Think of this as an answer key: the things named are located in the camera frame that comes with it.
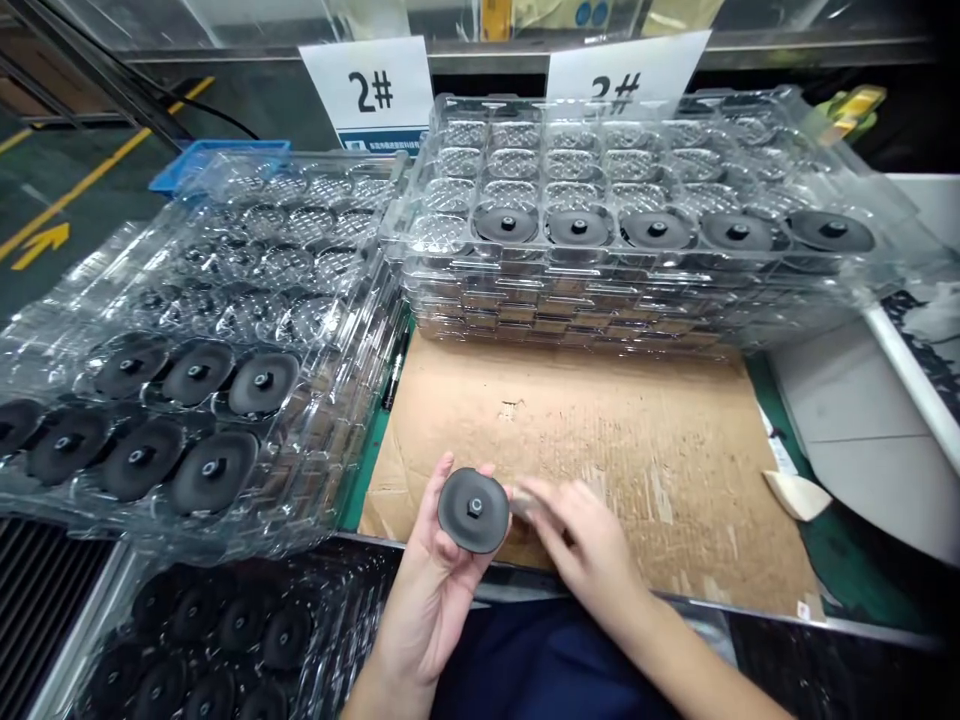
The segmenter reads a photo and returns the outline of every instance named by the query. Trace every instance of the clear plastic packaging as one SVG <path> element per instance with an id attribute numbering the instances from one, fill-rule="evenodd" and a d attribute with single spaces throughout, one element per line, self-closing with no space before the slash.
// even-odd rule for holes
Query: clear plastic packaging
<path id="1" fill-rule="evenodd" d="M 431 336 L 723 357 L 950 262 L 796 88 L 441 96 L 383 247 Z"/>
<path id="2" fill-rule="evenodd" d="M 204 565 L 322 540 L 401 322 L 376 233 L 404 168 L 224 153 L 22 311 L 0 506 Z"/>
<path id="3" fill-rule="evenodd" d="M 342 541 L 211 570 L 150 562 L 78 669 L 69 716 L 335 718 L 396 564 Z"/>

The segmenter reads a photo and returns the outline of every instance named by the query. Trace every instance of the dark tray stack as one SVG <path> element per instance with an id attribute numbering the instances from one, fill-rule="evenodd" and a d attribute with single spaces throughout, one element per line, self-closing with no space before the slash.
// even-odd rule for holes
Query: dark tray stack
<path id="1" fill-rule="evenodd" d="M 332 541 L 210 570 L 151 564 L 81 670 L 76 720 L 335 718 L 396 558 Z"/>

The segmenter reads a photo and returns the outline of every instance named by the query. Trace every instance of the green mat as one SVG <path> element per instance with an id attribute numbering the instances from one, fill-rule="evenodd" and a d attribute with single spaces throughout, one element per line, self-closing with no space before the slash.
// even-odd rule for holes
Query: green mat
<path id="1" fill-rule="evenodd" d="M 750 358 L 747 369 L 757 400 L 780 431 L 798 471 L 815 479 L 800 452 L 766 357 Z M 389 419 L 389 412 L 378 409 L 346 500 L 342 520 L 346 530 L 356 531 L 360 523 Z M 946 622 L 948 608 L 937 607 L 934 597 L 916 597 L 917 587 L 940 582 L 938 574 L 946 569 L 936 561 L 887 537 L 836 502 L 813 522 L 801 525 L 800 532 L 813 569 L 829 593 L 824 598 L 828 616 L 924 633 L 936 632 Z"/>

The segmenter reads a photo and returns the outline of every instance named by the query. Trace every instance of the hand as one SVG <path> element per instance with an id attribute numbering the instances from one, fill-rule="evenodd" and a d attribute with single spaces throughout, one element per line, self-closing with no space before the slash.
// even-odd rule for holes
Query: hand
<path id="1" fill-rule="evenodd" d="M 526 514 L 557 572 L 607 634 L 619 640 L 635 631 L 638 615 L 655 614 L 620 522 L 586 483 L 519 485 L 540 503 Z"/>
<path id="2" fill-rule="evenodd" d="M 436 684 L 450 659 L 480 578 L 496 554 L 474 555 L 440 529 L 440 491 L 452 468 L 448 452 L 427 483 L 374 647 L 392 679 L 424 688 Z M 479 472 L 490 477 L 493 465 Z"/>

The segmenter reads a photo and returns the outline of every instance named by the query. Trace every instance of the cardboard work surface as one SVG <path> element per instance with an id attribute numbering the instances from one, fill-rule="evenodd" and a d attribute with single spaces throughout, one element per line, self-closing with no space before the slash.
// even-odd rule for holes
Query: cardboard work surface
<path id="1" fill-rule="evenodd" d="M 651 587 L 823 616 L 796 523 L 762 476 L 776 463 L 742 363 L 658 361 L 415 333 L 359 532 L 405 542 L 446 450 L 455 467 L 585 480 L 617 514 Z M 522 522 L 497 559 L 551 564 Z"/>

